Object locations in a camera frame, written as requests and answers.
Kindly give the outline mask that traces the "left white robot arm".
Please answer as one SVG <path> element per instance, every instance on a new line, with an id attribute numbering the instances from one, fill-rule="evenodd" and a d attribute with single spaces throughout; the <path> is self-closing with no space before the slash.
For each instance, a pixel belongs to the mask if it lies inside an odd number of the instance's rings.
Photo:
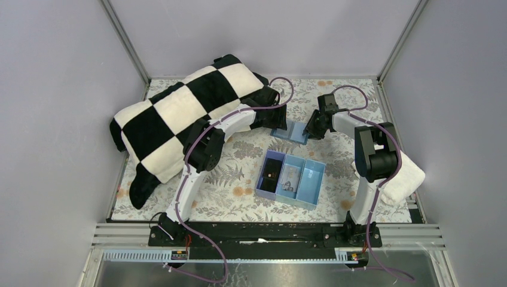
<path id="1" fill-rule="evenodd" d="M 216 120 L 198 120 L 191 129 L 190 139 L 184 148 L 184 166 L 175 196 L 165 212 L 161 213 L 157 225 L 152 228 L 152 238 L 157 237 L 180 244 L 190 234 L 208 239 L 188 225 L 191 205 L 205 177 L 221 159 L 225 142 L 230 136 L 252 125 L 260 127 L 282 127 L 286 122 L 286 105 L 281 102 L 283 92 L 271 89 L 270 95 L 244 100 L 237 108 Z"/>

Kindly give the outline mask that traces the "teal leather card holder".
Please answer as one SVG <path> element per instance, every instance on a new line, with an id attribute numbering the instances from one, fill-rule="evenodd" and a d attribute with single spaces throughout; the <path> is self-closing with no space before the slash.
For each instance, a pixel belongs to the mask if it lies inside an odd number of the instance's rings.
<path id="1" fill-rule="evenodd" d="M 292 120 L 287 120 L 286 123 L 286 130 L 280 128 L 272 129 L 270 135 L 275 138 L 306 145 L 309 138 L 309 134 L 305 131 L 306 124 Z"/>

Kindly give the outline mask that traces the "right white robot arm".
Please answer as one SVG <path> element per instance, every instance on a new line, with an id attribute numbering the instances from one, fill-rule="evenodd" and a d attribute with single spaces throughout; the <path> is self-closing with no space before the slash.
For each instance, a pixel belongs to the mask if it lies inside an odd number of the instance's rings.
<path id="1" fill-rule="evenodd" d="M 374 212 L 383 185 L 401 168 L 401 155 L 392 123 L 376 124 L 338 107 L 333 94 L 319 96 L 304 133 L 323 139 L 326 132 L 341 132 L 355 142 L 355 166 L 359 174 L 356 200 L 343 226 L 324 232 L 325 246 L 362 246 L 378 234 Z"/>

